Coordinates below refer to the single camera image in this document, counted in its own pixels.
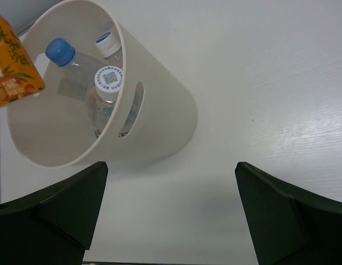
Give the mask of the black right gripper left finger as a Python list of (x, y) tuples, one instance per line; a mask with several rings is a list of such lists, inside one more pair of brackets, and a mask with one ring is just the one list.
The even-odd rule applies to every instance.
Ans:
[(0, 204), (0, 264), (82, 264), (108, 176), (96, 162), (73, 176)]

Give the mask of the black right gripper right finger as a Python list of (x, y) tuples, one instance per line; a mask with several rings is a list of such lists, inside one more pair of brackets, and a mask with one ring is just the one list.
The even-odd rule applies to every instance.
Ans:
[(259, 264), (342, 264), (342, 202), (247, 162), (235, 177)]

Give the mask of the clear bottle white label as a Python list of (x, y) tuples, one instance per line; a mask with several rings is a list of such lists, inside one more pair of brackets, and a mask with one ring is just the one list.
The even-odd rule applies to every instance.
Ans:
[(100, 68), (85, 96), (86, 115), (96, 137), (99, 137), (117, 103), (122, 88), (123, 70), (117, 66)]

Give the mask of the clear bottle blue label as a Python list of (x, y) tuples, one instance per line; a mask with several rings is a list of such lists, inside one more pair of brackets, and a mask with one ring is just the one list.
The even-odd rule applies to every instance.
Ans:
[(63, 38), (51, 41), (45, 50), (45, 55), (63, 74), (58, 92), (67, 97), (83, 100), (93, 81), (98, 62), (78, 52)]

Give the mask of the orange plastic bottle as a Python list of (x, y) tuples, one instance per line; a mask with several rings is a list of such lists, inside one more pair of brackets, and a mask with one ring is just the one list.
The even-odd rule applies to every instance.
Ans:
[(0, 15), (0, 107), (43, 89), (45, 83), (22, 42)]

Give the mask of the clear unlabelled plastic bottle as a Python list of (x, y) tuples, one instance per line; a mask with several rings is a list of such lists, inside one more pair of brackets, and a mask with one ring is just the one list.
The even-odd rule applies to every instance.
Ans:
[(123, 68), (123, 50), (120, 38), (109, 31), (100, 36), (94, 43), (109, 65)]

